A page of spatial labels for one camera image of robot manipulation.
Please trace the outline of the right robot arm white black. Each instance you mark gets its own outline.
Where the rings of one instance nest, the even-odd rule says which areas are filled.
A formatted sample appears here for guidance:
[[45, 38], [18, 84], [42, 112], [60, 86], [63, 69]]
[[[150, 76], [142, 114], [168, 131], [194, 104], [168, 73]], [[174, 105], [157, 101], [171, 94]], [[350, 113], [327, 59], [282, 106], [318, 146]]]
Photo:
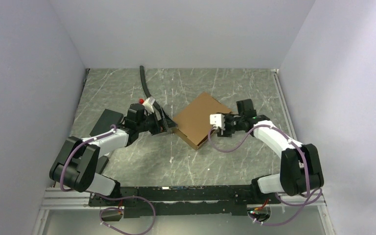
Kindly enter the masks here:
[[295, 196], [310, 193], [324, 185], [318, 149], [313, 144], [303, 144], [281, 131], [265, 115], [258, 115], [250, 99], [236, 102], [238, 113], [210, 115], [210, 124], [218, 137], [231, 137], [236, 131], [244, 131], [262, 141], [281, 161], [278, 174], [252, 180], [251, 199], [264, 202], [270, 193], [286, 193]]

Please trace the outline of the brown cardboard box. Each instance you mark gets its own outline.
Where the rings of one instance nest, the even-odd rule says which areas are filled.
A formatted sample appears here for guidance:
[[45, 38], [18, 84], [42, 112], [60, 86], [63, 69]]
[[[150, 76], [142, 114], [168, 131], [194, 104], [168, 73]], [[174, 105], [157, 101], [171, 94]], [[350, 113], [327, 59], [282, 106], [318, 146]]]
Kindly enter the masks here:
[[230, 112], [226, 105], [203, 92], [173, 118], [177, 124], [174, 133], [191, 148], [198, 150], [208, 139], [212, 127], [210, 115]]

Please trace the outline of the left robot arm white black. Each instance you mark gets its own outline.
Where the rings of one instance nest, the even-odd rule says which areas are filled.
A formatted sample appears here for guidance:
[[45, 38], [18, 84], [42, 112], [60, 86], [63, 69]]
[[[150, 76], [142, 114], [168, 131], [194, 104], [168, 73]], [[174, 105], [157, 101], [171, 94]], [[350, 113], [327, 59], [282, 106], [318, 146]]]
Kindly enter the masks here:
[[134, 103], [127, 114], [105, 109], [88, 138], [68, 137], [49, 170], [49, 178], [62, 191], [94, 192], [106, 204], [116, 205], [121, 199], [120, 182], [101, 174], [100, 163], [106, 154], [135, 142], [140, 133], [152, 135], [177, 127], [163, 110]]

